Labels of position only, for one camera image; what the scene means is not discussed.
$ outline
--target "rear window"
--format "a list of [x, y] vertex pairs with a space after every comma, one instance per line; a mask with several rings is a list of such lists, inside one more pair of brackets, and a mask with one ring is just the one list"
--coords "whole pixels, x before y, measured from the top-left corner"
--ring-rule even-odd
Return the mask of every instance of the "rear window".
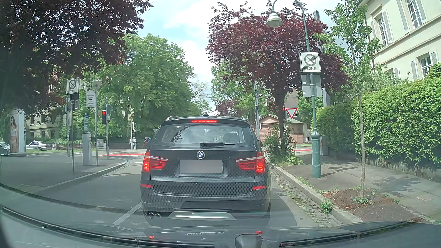
[[199, 142], [234, 143], [230, 146], [254, 144], [250, 128], [231, 124], [174, 124], [162, 126], [154, 143], [158, 145], [192, 147]]

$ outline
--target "small brick building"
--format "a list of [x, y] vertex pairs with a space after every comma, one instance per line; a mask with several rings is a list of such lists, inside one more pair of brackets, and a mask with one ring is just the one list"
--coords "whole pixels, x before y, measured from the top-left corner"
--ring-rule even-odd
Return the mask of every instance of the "small brick building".
[[[279, 125], [279, 118], [276, 115], [266, 115], [259, 119], [260, 124], [260, 137], [258, 137], [262, 142], [265, 141], [265, 135], [269, 134], [269, 131], [274, 128], [274, 125]], [[303, 144], [304, 134], [303, 125], [304, 123], [299, 120], [286, 120], [286, 124], [289, 126], [290, 135], [294, 138], [297, 144]], [[256, 132], [256, 123], [252, 125], [254, 132]]]

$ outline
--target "blurred license plate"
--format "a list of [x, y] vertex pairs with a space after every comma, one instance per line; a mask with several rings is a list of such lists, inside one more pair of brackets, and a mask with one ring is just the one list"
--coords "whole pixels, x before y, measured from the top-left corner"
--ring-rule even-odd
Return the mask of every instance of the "blurred license plate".
[[181, 160], [181, 174], [217, 174], [222, 173], [222, 160]]

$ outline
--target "sidewalk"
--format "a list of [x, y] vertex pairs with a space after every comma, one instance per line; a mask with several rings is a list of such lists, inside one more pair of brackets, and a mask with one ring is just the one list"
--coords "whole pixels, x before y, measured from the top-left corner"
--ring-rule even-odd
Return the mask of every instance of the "sidewalk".
[[114, 168], [126, 160], [99, 157], [99, 166], [83, 165], [82, 156], [75, 156], [75, 173], [72, 157], [66, 154], [38, 154], [26, 157], [2, 157], [0, 162], [0, 183], [27, 193], [36, 193], [70, 180], [92, 175]]
[[[311, 154], [299, 153], [305, 165], [282, 167], [295, 177], [303, 177], [318, 190], [350, 189], [360, 185], [361, 163], [321, 157], [320, 178], [311, 176]], [[399, 171], [366, 165], [365, 185], [388, 193], [400, 204], [423, 215], [441, 220], [441, 184]]]

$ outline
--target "parked car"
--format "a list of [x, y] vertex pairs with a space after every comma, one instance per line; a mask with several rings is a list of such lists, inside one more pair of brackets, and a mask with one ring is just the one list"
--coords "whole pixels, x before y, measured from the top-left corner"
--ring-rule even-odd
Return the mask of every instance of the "parked car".
[[36, 150], [51, 150], [52, 149], [52, 145], [51, 144], [46, 144], [44, 142], [41, 141], [32, 141], [31, 143], [29, 143], [29, 145], [26, 146], [26, 149], [36, 149]]
[[11, 147], [5, 142], [0, 142], [0, 154], [9, 155], [11, 153]]
[[266, 225], [270, 195], [262, 144], [246, 120], [168, 118], [148, 143], [141, 199], [150, 225], [242, 218]]

